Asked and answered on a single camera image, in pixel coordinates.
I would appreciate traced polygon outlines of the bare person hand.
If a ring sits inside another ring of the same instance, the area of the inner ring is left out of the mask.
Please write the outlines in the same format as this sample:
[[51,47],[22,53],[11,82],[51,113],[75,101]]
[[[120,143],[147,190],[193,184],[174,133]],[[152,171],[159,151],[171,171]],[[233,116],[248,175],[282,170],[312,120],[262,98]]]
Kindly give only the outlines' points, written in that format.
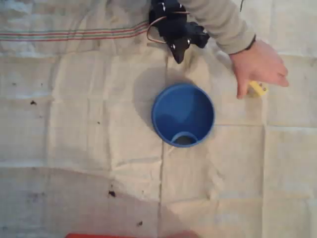
[[287,87],[288,70],[279,54],[262,40],[255,40],[248,50],[231,54],[237,80],[237,98],[243,98],[251,81]]

